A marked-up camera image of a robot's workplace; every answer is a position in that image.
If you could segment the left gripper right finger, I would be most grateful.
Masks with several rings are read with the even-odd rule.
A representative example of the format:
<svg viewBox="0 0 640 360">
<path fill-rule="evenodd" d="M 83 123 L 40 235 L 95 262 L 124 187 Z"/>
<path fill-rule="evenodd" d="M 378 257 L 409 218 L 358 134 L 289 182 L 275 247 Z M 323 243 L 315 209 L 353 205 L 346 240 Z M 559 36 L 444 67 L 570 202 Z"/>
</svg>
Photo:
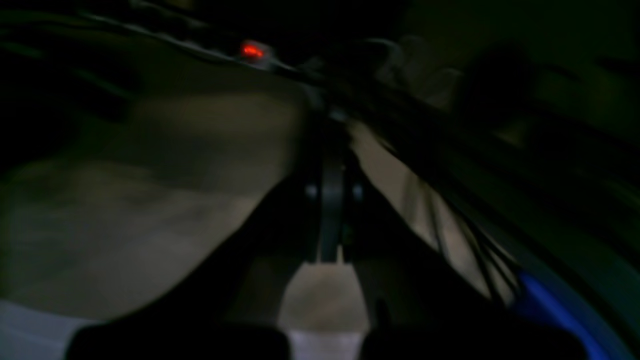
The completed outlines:
<svg viewBox="0 0 640 360">
<path fill-rule="evenodd" d="M 370 330 L 360 360 L 586 360 L 582 341 L 480 294 L 346 159 L 350 239 Z"/>
</svg>

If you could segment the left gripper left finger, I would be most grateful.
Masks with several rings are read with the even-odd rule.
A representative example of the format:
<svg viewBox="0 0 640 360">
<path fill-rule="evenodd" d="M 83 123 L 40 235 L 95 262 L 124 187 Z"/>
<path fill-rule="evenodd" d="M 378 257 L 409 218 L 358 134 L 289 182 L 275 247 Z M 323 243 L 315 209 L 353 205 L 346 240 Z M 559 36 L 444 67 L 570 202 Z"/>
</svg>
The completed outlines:
<svg viewBox="0 0 640 360">
<path fill-rule="evenodd" d="M 303 264 L 336 264 L 346 152 L 318 150 L 238 230 L 159 299 L 78 330 L 67 360 L 290 360 L 277 325 Z"/>
</svg>

